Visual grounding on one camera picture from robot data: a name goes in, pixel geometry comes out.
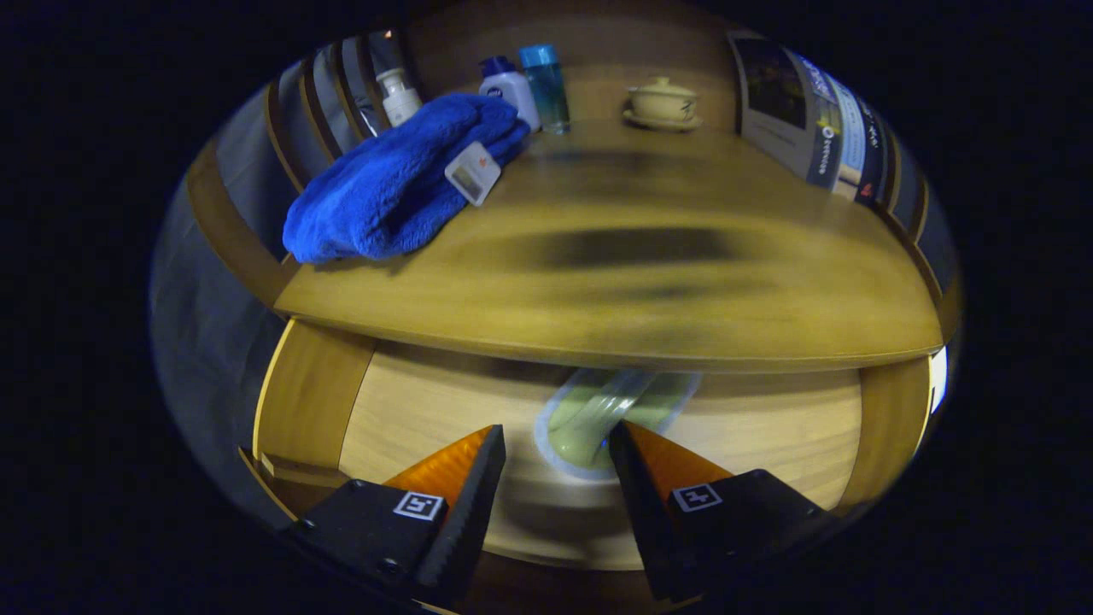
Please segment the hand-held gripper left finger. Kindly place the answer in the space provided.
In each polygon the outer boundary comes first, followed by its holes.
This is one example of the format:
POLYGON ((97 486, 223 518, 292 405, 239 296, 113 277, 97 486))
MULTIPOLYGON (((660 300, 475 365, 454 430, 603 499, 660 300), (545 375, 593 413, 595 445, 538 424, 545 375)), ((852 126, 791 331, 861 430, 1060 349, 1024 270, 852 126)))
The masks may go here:
POLYGON ((398 612, 453 608, 475 576, 505 463, 503 427, 487 425, 385 483, 348 480, 282 539, 398 612))

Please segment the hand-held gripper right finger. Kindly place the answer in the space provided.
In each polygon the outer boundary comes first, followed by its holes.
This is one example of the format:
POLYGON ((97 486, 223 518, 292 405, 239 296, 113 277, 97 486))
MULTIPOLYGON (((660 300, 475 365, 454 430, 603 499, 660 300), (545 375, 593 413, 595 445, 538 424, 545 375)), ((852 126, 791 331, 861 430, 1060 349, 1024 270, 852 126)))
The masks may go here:
POLYGON ((726 602, 842 530, 773 472, 730 472, 622 419, 608 436, 653 596, 726 602))

